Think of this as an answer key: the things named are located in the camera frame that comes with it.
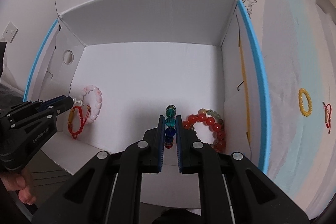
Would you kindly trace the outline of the left hand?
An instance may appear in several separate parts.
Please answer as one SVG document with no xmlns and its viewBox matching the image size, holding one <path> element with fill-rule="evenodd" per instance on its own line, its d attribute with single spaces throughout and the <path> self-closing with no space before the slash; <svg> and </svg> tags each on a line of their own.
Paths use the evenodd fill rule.
<svg viewBox="0 0 336 224">
<path fill-rule="evenodd" d="M 20 173 L 1 173 L 1 181 L 8 192 L 18 191 L 22 203 L 32 205 L 37 200 L 33 177 L 26 166 Z"/>
</svg>

